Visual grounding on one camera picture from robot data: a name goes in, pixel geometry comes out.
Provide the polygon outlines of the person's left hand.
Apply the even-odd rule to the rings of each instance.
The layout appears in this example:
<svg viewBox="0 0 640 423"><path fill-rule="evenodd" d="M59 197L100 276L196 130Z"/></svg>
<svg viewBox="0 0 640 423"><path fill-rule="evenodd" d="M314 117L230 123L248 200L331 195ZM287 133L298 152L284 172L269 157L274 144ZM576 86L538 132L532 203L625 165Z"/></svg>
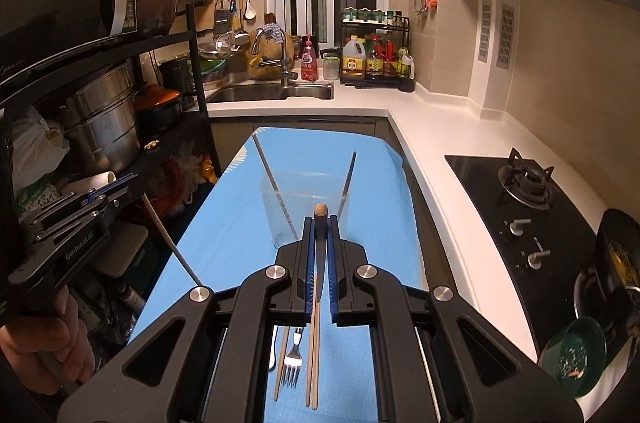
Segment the person's left hand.
<svg viewBox="0 0 640 423"><path fill-rule="evenodd" d="M86 383L96 371L86 325L78 305L64 285L55 296L52 318L15 319L1 328L1 348L22 383L37 394L54 395L61 383L43 365L39 353L52 353L64 375Z"/></svg>

